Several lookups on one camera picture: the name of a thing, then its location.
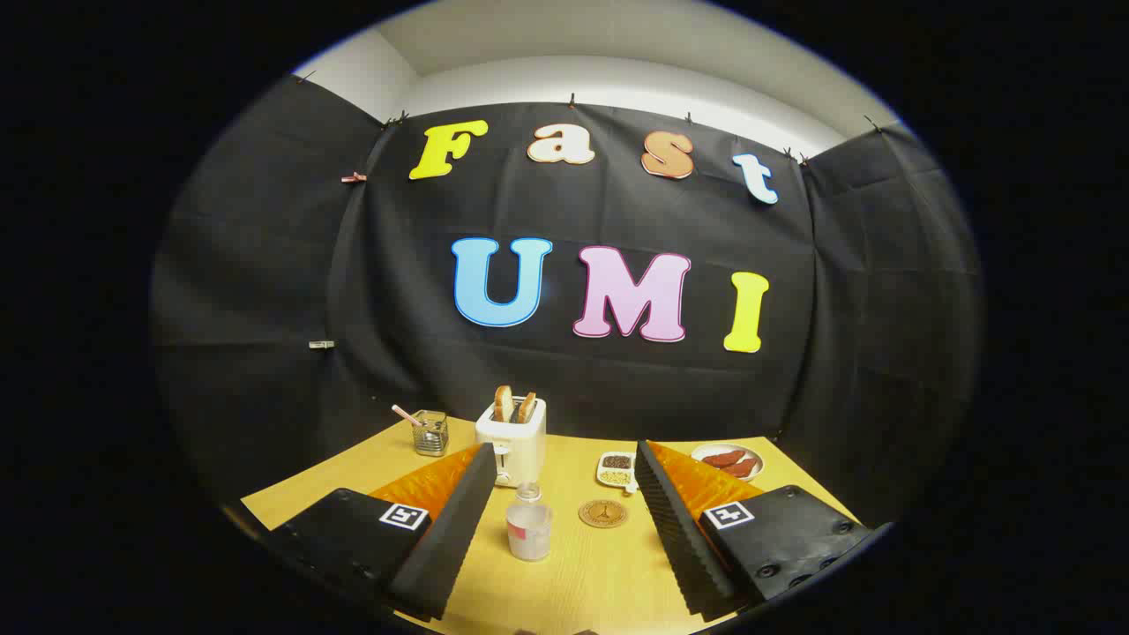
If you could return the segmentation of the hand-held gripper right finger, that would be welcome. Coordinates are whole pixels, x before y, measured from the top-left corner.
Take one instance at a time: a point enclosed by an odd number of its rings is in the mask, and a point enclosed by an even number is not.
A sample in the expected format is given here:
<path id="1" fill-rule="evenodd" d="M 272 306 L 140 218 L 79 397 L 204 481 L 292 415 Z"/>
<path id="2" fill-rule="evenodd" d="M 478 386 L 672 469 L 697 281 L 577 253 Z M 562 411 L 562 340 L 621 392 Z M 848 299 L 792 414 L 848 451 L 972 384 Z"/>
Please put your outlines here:
<path id="1" fill-rule="evenodd" d="M 798 485 L 759 490 L 653 441 L 638 442 L 634 478 L 688 610 L 704 618 L 782 603 L 873 536 Z"/>

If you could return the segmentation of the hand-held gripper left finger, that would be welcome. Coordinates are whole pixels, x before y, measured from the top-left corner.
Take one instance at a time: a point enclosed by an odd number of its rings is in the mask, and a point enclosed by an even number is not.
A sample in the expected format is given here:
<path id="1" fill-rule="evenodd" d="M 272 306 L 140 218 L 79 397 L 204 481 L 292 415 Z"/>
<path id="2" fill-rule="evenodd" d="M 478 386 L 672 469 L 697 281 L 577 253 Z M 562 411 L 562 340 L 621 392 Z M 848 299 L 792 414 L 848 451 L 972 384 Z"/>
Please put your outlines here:
<path id="1" fill-rule="evenodd" d="M 475 444 L 368 494 L 336 488 L 269 543 L 355 601 L 440 619 L 495 480 L 493 445 Z"/>

